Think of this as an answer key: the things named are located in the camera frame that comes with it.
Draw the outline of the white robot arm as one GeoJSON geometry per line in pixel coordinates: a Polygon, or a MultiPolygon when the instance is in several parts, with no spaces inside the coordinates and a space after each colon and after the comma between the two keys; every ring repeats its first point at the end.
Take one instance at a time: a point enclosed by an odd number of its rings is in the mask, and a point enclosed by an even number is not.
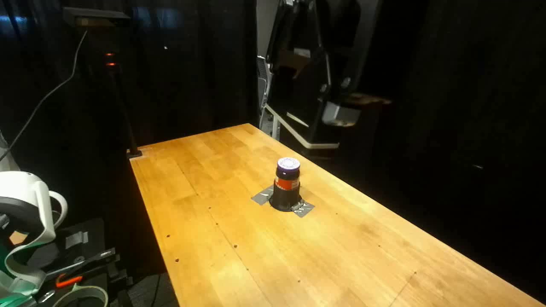
{"type": "Polygon", "coordinates": [[[1,256],[0,290],[3,296],[34,296],[47,273],[18,260],[56,239],[56,229],[68,215],[63,195],[47,188],[35,174],[20,169],[0,171],[1,229],[8,236],[27,234],[22,244],[1,256]]]}

